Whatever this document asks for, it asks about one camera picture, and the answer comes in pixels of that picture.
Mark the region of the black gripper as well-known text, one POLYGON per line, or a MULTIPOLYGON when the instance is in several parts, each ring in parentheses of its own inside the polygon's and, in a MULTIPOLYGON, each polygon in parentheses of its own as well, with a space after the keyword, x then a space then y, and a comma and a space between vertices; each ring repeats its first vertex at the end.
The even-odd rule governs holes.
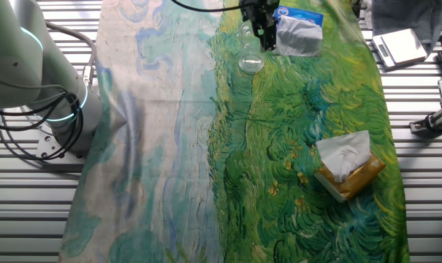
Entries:
POLYGON ((273 13, 279 6, 279 0, 241 0, 240 11, 243 21, 251 21, 254 36, 262 37, 262 49, 272 51, 276 48, 277 20, 273 13), (262 25, 257 22, 270 22, 262 25))

